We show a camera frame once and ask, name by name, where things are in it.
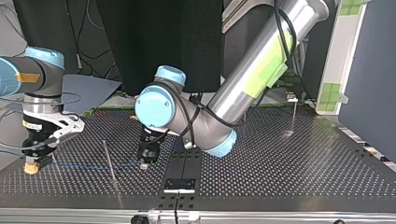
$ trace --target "wall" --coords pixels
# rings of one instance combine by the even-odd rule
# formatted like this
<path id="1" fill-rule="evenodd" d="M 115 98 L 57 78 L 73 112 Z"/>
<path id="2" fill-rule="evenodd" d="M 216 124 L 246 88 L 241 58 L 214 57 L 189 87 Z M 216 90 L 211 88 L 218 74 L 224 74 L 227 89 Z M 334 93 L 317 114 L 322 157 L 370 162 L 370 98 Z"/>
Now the wall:
<path id="1" fill-rule="evenodd" d="M 396 1 L 368 3 L 339 119 L 353 133 L 396 161 L 394 69 Z"/>

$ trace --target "blue joint cap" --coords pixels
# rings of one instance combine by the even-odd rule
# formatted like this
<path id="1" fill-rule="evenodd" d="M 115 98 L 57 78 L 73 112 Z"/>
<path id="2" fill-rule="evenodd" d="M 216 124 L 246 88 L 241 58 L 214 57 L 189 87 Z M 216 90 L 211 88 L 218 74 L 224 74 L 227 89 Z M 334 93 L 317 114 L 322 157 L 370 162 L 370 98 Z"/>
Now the blue joint cap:
<path id="1" fill-rule="evenodd" d="M 140 93 L 134 110 L 144 125 L 161 128 L 172 121 L 176 106 L 172 95 L 166 89 L 154 85 Z"/>
<path id="2" fill-rule="evenodd" d="M 220 143 L 218 146 L 211 148 L 209 150 L 205 150 L 206 153 L 209 153 L 215 157 L 225 157 L 228 153 L 230 153 L 231 149 L 233 149 L 233 145 L 236 142 L 236 131 L 231 130 L 230 135 L 224 140 L 224 142 Z"/>
<path id="3" fill-rule="evenodd" d="M 0 96 L 8 96 L 18 92 L 21 83 L 15 78 L 20 71 L 4 58 L 0 58 Z"/>
<path id="4" fill-rule="evenodd" d="M 186 83 L 186 74 L 180 69 L 168 65 L 161 65 L 157 69 L 155 77 L 162 77 L 174 81 L 182 86 Z"/>
<path id="5" fill-rule="evenodd" d="M 64 55 L 56 50 L 28 47 L 25 56 L 53 64 L 64 70 Z"/>

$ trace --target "yellow-green label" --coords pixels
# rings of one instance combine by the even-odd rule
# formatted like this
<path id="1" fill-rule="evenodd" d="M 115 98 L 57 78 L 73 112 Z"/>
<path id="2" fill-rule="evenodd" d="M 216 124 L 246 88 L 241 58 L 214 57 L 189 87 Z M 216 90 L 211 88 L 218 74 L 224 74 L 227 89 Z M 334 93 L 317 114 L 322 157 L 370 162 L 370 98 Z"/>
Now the yellow-green label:
<path id="1" fill-rule="evenodd" d="M 290 48 L 292 36 L 285 32 L 285 37 Z M 271 41 L 269 49 L 264 50 L 256 59 L 258 61 L 251 65 L 255 67 L 252 68 L 252 74 L 244 87 L 244 93 L 254 98 L 257 98 L 266 86 L 272 87 L 288 69 L 280 35 Z"/>

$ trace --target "small orange object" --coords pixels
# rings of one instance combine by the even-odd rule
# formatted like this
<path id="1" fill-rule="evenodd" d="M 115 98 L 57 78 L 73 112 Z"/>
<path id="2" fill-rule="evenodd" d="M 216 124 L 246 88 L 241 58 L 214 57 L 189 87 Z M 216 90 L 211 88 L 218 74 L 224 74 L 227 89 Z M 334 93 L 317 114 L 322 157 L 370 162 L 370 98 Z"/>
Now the small orange object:
<path id="1" fill-rule="evenodd" d="M 38 164 L 27 161 L 25 163 L 24 172 L 28 175 L 35 175 L 38 173 Z"/>

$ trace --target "black curtain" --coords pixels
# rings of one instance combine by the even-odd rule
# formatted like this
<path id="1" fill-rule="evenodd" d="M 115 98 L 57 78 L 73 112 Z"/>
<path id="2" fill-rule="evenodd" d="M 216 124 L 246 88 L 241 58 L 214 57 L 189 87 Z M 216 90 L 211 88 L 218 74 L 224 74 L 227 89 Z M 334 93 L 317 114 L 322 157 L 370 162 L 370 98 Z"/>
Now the black curtain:
<path id="1" fill-rule="evenodd" d="M 124 90 L 136 95 L 159 65 L 187 75 L 186 92 L 219 88 L 222 0 L 97 0 Z"/>

